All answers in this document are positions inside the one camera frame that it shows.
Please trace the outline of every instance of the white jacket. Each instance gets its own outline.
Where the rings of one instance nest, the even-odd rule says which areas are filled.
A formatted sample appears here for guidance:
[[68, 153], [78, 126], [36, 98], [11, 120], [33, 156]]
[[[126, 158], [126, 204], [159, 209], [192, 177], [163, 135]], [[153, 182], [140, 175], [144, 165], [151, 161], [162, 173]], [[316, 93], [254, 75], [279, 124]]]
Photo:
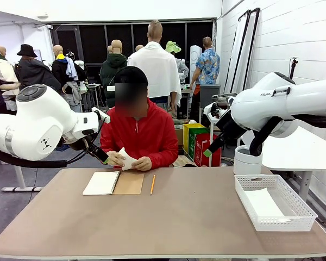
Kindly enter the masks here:
[[181, 85], [175, 57], [159, 43], [149, 42], [128, 58], [128, 66], [140, 68], [148, 79], [148, 97], [169, 96], [176, 92], [175, 104], [180, 106]]
[[13, 66], [6, 60], [0, 59], [0, 80], [18, 83]]

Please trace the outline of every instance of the yellow crate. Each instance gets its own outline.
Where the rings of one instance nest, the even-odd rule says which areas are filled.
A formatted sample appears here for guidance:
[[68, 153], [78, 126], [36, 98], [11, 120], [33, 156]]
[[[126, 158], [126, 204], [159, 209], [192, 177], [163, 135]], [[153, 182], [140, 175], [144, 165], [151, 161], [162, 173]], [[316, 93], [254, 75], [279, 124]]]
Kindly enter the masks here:
[[192, 128], [204, 128], [200, 123], [183, 124], [184, 130], [184, 151], [189, 152], [189, 135]]

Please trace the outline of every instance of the pencil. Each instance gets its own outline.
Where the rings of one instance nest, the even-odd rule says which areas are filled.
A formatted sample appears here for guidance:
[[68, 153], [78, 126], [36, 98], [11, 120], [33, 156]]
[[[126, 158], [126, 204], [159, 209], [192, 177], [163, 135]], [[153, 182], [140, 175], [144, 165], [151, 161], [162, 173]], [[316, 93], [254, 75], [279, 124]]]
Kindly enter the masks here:
[[154, 181], [155, 181], [155, 179], [156, 179], [156, 175], [153, 176], [150, 195], [152, 195], [152, 192], [153, 192], [153, 187], [154, 187]]

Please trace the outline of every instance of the gray bin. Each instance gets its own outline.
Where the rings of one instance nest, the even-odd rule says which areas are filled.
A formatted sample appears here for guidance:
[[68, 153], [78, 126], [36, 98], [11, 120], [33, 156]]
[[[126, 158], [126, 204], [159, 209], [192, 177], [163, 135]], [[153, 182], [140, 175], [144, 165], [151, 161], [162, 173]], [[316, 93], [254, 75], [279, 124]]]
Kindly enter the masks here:
[[200, 85], [200, 107], [205, 108], [213, 103], [213, 95], [220, 94], [221, 85], [217, 84], [201, 84]]

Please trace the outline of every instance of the brown notebook cover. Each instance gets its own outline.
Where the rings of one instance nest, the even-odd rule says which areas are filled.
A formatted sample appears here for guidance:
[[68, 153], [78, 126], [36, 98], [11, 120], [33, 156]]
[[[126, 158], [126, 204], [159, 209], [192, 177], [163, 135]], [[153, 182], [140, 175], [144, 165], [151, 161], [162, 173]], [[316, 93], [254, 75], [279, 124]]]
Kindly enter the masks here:
[[144, 173], [121, 171], [113, 195], [139, 195], [143, 183]]

